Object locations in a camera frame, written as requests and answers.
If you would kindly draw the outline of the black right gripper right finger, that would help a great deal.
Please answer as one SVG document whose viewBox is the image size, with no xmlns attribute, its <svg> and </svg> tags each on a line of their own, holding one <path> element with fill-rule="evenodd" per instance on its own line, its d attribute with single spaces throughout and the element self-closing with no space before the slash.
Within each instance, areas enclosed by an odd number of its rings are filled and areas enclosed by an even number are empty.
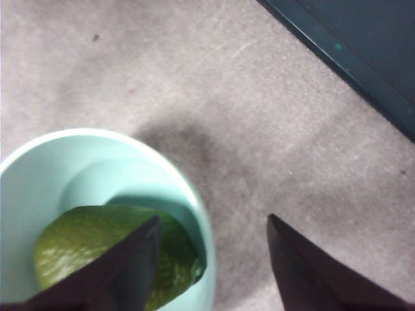
<svg viewBox="0 0 415 311">
<path fill-rule="evenodd" d="M 331 257 L 275 214 L 267 218 L 272 271 L 285 310 L 413 310 Z"/>
</svg>

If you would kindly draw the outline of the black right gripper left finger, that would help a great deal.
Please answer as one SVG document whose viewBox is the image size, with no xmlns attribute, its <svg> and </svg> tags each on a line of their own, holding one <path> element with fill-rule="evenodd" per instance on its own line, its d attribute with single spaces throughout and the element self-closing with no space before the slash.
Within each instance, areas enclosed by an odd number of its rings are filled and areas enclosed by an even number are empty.
<svg viewBox="0 0 415 311">
<path fill-rule="evenodd" d="M 2 310 L 144 310 L 158 269 L 161 220 L 154 216 L 98 259 Z"/>
</svg>

